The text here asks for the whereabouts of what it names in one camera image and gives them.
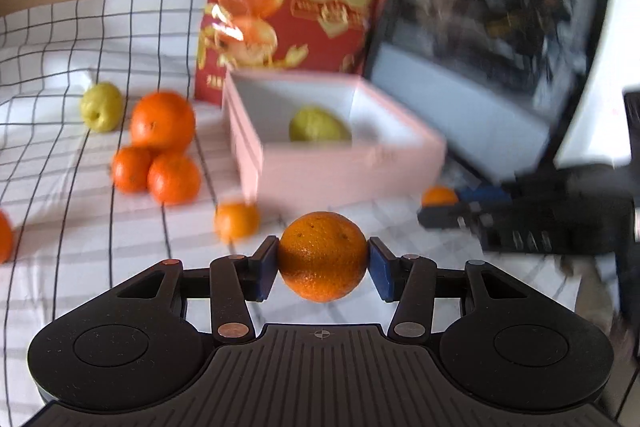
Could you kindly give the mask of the small mandarin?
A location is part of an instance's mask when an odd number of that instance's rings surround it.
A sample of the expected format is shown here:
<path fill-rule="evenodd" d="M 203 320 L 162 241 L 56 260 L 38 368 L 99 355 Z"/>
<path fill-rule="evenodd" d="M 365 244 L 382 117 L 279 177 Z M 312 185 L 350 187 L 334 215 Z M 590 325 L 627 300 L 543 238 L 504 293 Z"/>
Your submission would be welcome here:
<path fill-rule="evenodd" d="M 122 193 L 140 193 L 148 188 L 152 153 L 144 147 L 125 146 L 112 158 L 111 177 L 114 187 Z"/>
<path fill-rule="evenodd" d="M 214 214 L 214 231 L 225 244 L 254 235 L 259 225 L 259 210 L 249 202 L 224 202 Z"/>
<path fill-rule="evenodd" d="M 186 204 L 198 196 L 201 173 L 189 156 L 163 153 L 152 161 L 148 187 L 152 197 L 160 205 Z"/>

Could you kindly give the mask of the large orange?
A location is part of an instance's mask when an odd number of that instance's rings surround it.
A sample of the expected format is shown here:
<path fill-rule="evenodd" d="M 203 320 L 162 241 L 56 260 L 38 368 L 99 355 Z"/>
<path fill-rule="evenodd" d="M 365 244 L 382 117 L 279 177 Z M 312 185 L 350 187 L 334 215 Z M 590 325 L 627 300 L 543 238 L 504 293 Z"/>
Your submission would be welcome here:
<path fill-rule="evenodd" d="M 130 140 L 156 153 L 183 153 L 195 134 L 195 114 L 190 102 L 175 91 L 145 95 L 131 115 Z"/>

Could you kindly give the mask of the yellow-green apple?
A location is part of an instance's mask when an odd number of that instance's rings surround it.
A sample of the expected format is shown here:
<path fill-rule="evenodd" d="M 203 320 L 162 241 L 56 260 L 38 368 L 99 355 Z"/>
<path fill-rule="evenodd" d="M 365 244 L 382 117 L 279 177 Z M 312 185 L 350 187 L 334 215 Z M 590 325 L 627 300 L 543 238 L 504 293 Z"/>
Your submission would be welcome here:
<path fill-rule="evenodd" d="M 111 132 L 124 115 L 125 101 L 119 89 L 110 82 L 99 82 L 85 92 L 80 100 L 80 116 L 94 132 Z"/>

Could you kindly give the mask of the pink gift box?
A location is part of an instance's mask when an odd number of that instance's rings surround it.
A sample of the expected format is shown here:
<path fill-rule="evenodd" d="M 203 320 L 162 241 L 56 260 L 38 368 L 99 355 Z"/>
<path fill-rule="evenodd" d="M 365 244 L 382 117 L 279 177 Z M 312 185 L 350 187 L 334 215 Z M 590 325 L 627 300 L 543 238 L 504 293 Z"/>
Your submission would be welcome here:
<path fill-rule="evenodd" d="M 291 141 L 291 119 L 311 104 L 344 121 L 350 140 Z M 288 215 L 420 194 L 446 158 L 438 131 L 354 75 L 234 70 L 222 109 L 245 199 Z"/>

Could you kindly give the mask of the green pear in box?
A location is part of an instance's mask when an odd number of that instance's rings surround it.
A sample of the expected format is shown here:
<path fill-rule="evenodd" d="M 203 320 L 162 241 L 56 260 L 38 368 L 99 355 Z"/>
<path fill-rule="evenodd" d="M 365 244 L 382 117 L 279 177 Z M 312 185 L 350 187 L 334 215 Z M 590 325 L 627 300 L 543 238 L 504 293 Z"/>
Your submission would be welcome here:
<path fill-rule="evenodd" d="M 352 132 L 344 121 L 320 106 L 304 106 L 288 124 L 292 142 L 352 141 Z"/>

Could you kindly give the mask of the white black grid tablecloth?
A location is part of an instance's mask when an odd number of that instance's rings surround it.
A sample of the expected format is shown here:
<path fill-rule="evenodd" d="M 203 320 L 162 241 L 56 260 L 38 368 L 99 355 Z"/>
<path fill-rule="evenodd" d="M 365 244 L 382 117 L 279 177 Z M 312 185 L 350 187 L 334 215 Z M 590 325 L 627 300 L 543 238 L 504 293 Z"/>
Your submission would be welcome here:
<path fill-rule="evenodd" d="M 295 213 L 262 207 L 259 227 L 224 243 L 219 206 L 242 197 L 220 110 L 193 103 L 186 156 L 198 193 L 160 202 L 150 155 L 130 142 L 132 112 L 158 91 L 191 98 L 205 0 L 74 0 L 1 20 L 1 421 L 42 406 L 27 367 L 52 320 L 162 260 L 204 268 L 248 254 Z"/>

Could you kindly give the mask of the glass panel computer case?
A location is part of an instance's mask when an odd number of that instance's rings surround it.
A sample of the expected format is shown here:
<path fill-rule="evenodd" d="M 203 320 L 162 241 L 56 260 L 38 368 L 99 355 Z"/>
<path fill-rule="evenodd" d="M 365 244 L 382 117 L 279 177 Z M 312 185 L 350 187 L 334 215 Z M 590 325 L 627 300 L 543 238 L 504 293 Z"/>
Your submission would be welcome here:
<path fill-rule="evenodd" d="M 549 166 L 585 91 L 606 0 L 387 0 L 367 77 L 491 181 Z"/>

